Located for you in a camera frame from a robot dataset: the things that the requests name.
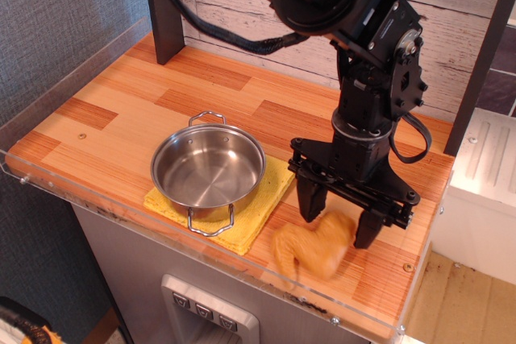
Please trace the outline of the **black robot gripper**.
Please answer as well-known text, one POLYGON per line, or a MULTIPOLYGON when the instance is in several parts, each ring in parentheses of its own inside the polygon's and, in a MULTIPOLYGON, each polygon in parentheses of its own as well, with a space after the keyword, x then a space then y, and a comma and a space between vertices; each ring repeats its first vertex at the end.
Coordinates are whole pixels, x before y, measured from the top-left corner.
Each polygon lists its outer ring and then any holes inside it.
POLYGON ((289 170, 297 178, 298 205, 306 222, 312 222, 326 207, 327 193, 358 205, 360 215, 354 247, 368 249, 383 225, 406 228, 420 196, 389 164, 389 153, 404 164, 421 155, 402 155, 396 148, 393 122, 372 132, 360 131, 338 116, 332 118, 331 142, 295 138, 289 170))

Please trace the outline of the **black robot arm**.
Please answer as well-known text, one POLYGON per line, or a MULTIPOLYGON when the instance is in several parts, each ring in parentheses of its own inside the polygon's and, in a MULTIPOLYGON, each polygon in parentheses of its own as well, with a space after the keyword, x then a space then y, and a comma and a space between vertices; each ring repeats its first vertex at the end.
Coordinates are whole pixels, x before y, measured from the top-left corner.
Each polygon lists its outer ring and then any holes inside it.
POLYGON ((313 221, 328 193, 358 205, 354 245, 366 249, 383 227, 406 228, 420 201, 389 164, 400 121, 431 141, 412 113, 427 90, 419 64, 419 15, 406 0, 268 1, 291 30, 323 36, 337 52, 340 97, 331 117, 332 140, 291 142, 289 167, 297 178, 301 215, 313 221))

